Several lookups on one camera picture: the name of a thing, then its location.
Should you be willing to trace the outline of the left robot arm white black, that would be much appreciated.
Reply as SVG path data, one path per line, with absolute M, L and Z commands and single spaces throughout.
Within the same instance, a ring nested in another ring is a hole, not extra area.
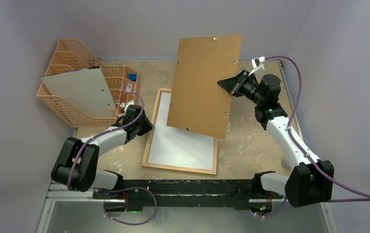
M 154 125 L 143 108 L 130 105 L 125 115 L 105 131 L 82 139 L 67 138 L 50 177 L 65 185 L 69 191 L 103 189 L 111 198 L 117 199 L 124 192 L 123 176 L 109 170 L 98 170 L 99 157 L 153 129 Z

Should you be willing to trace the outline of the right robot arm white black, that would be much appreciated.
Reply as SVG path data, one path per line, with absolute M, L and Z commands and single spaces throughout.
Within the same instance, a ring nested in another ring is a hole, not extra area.
M 334 176 L 333 164 L 322 161 L 306 146 L 292 128 L 286 111 L 279 103 L 281 80 L 272 74 L 265 75 L 260 82 L 255 75 L 243 70 L 232 78 L 217 84 L 234 97 L 244 96 L 256 106 L 255 118 L 282 149 L 291 168 L 289 176 L 274 171 L 256 173 L 252 192 L 262 198 L 274 192 L 287 198 L 293 207 L 328 202 L 332 197 Z

